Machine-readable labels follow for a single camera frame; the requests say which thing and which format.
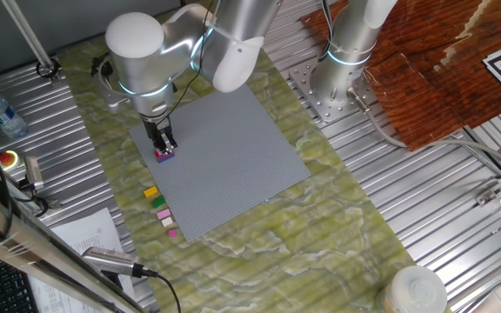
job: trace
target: yellow lego brick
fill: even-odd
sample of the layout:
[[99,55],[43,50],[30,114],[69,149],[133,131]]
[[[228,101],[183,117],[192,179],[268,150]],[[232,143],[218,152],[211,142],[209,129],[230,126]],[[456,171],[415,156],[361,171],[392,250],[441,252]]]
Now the yellow lego brick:
[[151,188],[148,188],[147,190],[144,191],[144,195],[146,197],[149,197],[149,196],[154,196],[157,194],[157,188],[156,186],[153,186]]

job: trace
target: white pipe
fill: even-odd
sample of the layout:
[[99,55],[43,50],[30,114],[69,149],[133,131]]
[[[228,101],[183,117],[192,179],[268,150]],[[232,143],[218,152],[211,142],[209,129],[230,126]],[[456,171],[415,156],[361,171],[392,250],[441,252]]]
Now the white pipe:
[[43,49],[42,44],[38,41],[36,34],[28,24],[26,17],[24,17],[23,12],[18,7],[15,0],[1,0],[1,2],[5,6],[5,9],[9,12],[9,15],[13,18],[13,21],[15,21],[15,24],[23,34],[24,39],[26,39],[26,42],[32,49],[32,52],[36,55],[38,62],[44,69],[52,70],[53,62]]

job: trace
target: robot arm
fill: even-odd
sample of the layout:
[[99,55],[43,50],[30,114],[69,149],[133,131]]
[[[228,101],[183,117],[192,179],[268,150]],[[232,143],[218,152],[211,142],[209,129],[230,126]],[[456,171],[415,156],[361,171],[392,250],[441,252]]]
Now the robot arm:
[[105,41],[120,86],[143,119],[157,156],[167,157],[176,146],[165,118],[174,104],[173,80],[189,67],[199,70],[204,49],[201,76],[219,91],[236,90],[251,75],[280,5],[278,0],[224,0],[217,17],[208,14],[206,21],[207,9],[190,4],[163,25],[143,13],[110,23]]

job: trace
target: water bottle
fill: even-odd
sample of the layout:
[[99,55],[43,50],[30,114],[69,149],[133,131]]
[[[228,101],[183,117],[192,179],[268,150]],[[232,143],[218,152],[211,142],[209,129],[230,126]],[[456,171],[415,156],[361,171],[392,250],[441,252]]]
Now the water bottle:
[[0,95],[0,128],[11,139],[26,136],[28,127],[24,120],[13,110],[7,99]]

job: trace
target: orange object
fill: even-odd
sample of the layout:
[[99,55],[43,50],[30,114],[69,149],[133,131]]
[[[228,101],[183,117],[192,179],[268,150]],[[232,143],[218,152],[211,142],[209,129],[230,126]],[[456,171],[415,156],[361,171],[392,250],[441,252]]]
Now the orange object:
[[15,157],[7,152],[4,152],[0,156],[0,162],[2,166],[9,166],[15,162]]

